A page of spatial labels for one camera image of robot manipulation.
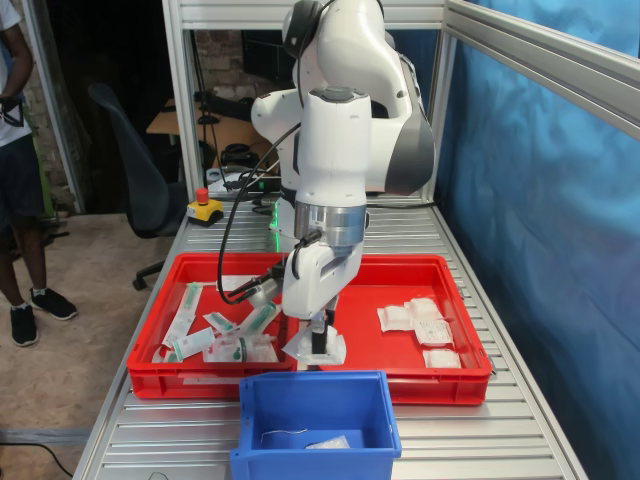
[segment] metal post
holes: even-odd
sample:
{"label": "metal post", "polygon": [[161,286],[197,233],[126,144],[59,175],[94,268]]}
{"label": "metal post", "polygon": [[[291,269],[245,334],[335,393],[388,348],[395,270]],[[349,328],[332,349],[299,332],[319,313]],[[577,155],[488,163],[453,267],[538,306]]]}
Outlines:
{"label": "metal post", "polygon": [[163,0],[163,9],[187,193],[189,201],[194,201],[196,188],[202,186],[202,166],[194,120],[191,44],[182,29],[180,1]]}
{"label": "metal post", "polygon": [[42,82],[44,100],[47,104],[49,118],[51,119],[51,127],[53,128],[53,134],[56,137],[56,143],[58,145],[58,150],[60,151],[60,159],[62,160],[64,174],[67,178],[67,183],[69,184],[69,190],[73,195],[73,206],[76,209],[76,212],[85,213],[84,200],[78,188],[76,175],[73,171],[73,165],[70,162],[70,147],[61,126],[63,122],[60,118],[60,108],[58,106],[58,101],[56,99],[55,91],[53,88],[53,82],[51,80],[49,62],[44,55],[44,45],[42,44],[42,35],[40,34],[40,28],[38,26],[37,19],[33,16],[35,8],[33,7],[32,3],[33,0],[22,0],[24,19],[27,23],[29,38],[31,39],[33,58],[38,69],[38,74],[40,75],[40,81]]}
{"label": "metal post", "polygon": [[442,135],[447,116],[447,103],[449,101],[449,89],[453,74],[453,64],[456,55],[457,40],[448,33],[441,32],[438,39],[438,53],[434,65],[434,76],[431,82],[431,94],[429,105],[429,122],[433,129],[433,139],[436,147],[436,156],[433,165],[431,180],[422,188],[420,197],[423,202],[433,202],[438,178],[438,164],[442,146]]}

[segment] black cable on floor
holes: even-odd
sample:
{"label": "black cable on floor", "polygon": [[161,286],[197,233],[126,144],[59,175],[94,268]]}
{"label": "black cable on floor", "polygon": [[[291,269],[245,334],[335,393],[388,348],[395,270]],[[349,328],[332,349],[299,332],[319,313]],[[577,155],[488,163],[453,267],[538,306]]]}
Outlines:
{"label": "black cable on floor", "polygon": [[60,460],[58,460],[58,457],[56,457],[56,454],[53,453],[53,450],[51,450],[49,447],[47,447],[46,445],[43,445],[41,443],[14,443],[14,442],[0,442],[0,446],[6,446],[6,447],[40,447],[40,448],[44,448],[47,452],[49,452],[51,454],[51,456],[53,457],[53,460],[56,462],[56,464],[60,467],[60,470],[62,470],[64,473],[66,473],[67,475],[69,475],[69,477],[73,477],[73,474],[71,472],[69,472],[66,468],[64,468],[62,466],[62,464],[60,463]]}

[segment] blue plastic box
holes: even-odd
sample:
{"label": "blue plastic box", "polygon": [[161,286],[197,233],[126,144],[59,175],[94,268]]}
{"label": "blue plastic box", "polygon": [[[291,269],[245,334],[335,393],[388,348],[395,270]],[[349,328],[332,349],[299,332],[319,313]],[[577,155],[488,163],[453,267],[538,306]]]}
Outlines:
{"label": "blue plastic box", "polygon": [[[384,372],[267,373],[240,383],[233,480],[389,480],[402,453]],[[269,433],[276,430],[304,433]],[[306,449],[344,435],[349,449]]]}

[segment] black sneaker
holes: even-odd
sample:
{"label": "black sneaker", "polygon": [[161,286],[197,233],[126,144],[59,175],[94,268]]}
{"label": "black sneaker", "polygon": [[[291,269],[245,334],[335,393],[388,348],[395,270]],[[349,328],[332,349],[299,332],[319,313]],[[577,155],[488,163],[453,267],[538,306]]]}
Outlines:
{"label": "black sneaker", "polygon": [[78,310],[76,310],[73,303],[50,288],[47,288],[43,295],[34,295],[32,288],[31,305],[33,305],[33,308],[36,310],[49,312],[56,320],[69,320],[78,314]]}
{"label": "black sneaker", "polygon": [[36,318],[31,307],[11,309],[11,336],[18,347],[28,347],[38,341]]}

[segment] black cable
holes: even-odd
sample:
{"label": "black cable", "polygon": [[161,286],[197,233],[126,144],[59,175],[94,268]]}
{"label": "black cable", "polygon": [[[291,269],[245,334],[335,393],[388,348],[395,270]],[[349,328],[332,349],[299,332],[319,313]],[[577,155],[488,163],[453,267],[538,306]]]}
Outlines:
{"label": "black cable", "polygon": [[321,230],[312,230],[302,237],[294,247],[293,258],[291,259],[291,273],[293,273],[296,280],[300,280],[300,275],[298,275],[298,253],[300,253],[300,250],[303,248],[307,248],[309,245],[316,243],[321,238]]}
{"label": "black cable", "polygon": [[235,218],[236,211],[238,210],[238,206],[240,205],[240,199],[244,195],[244,192],[247,189],[247,186],[249,185],[251,178],[253,178],[256,171],[260,167],[260,165],[265,160],[267,160],[267,158],[269,158],[269,155],[271,154],[271,152],[273,152],[276,148],[278,148],[278,145],[280,145],[289,135],[295,132],[298,128],[300,128],[300,123],[297,123],[296,125],[291,127],[289,130],[287,130],[284,135],[282,135],[278,140],[276,140],[273,143],[273,145],[271,145],[271,147],[269,147],[269,150],[267,150],[267,152],[262,156],[262,158],[258,161],[258,163],[256,163],[255,167],[253,167],[253,170],[251,170],[251,173],[242,184],[242,188],[240,188],[240,191],[236,196],[236,200],[233,202],[233,207],[231,208],[231,213],[229,214],[229,220],[227,220],[227,226],[224,229],[222,243],[220,244],[220,254],[218,256],[218,292],[220,293],[220,298],[222,298],[222,301],[228,305],[236,305],[244,300],[244,298],[229,300],[225,295],[224,289],[222,287],[222,260],[224,258],[224,252],[227,248],[227,240],[229,240],[229,232],[231,231],[231,225],[233,224],[233,219]]}
{"label": "black cable", "polygon": [[[190,32],[191,34],[191,49],[193,50],[193,60],[194,60],[194,68],[196,71],[196,80],[198,82],[198,90],[200,91],[200,94],[202,95],[201,97],[201,102],[200,102],[200,107],[202,110],[202,116],[208,116],[210,113],[213,115],[213,112],[209,112],[209,102],[207,100],[207,94],[206,94],[206,86],[204,83],[204,75],[202,73],[202,65],[200,64],[200,53],[198,52],[198,44],[196,42],[196,35],[195,32],[193,30],[191,30]],[[220,152],[218,151],[218,138],[216,137],[216,129],[213,128],[213,123],[209,124],[209,127],[211,128],[211,135],[213,137],[213,146],[215,149],[215,154],[213,156],[213,161],[215,163],[216,158],[218,159],[218,167],[220,168],[220,176],[222,177],[222,185],[225,186],[227,183],[227,179],[225,177],[224,174],[224,168],[222,165],[222,157],[220,156]],[[203,125],[202,126],[202,137],[203,137],[203,141],[205,144],[204,148],[207,148],[207,126]]]}
{"label": "black cable", "polygon": [[388,208],[390,210],[414,210],[416,208],[435,207],[436,205],[438,205],[438,202],[410,203],[408,205],[383,205],[380,203],[369,203],[367,204],[367,208]]}
{"label": "black cable", "polygon": [[7,446],[7,447],[40,447],[40,448],[44,448],[47,452],[49,452],[51,454],[51,456],[53,457],[53,460],[56,462],[58,467],[60,467],[60,470],[62,470],[67,475],[69,475],[69,477],[73,477],[73,474],[71,472],[69,472],[69,470],[67,470],[66,468],[64,468],[62,466],[62,464],[60,463],[60,460],[58,460],[58,457],[56,457],[56,454],[53,453],[53,450],[51,450],[46,445],[43,445],[41,443],[14,443],[14,442],[0,442],[0,445]]}
{"label": "black cable", "polygon": [[293,278],[296,280],[300,280],[300,275],[298,275],[298,253],[302,249],[302,242],[298,242],[293,249],[293,258],[291,259],[291,273],[293,273]]}
{"label": "black cable", "polygon": [[258,205],[251,209],[253,213],[257,213],[258,215],[271,215],[271,206],[270,205]]}

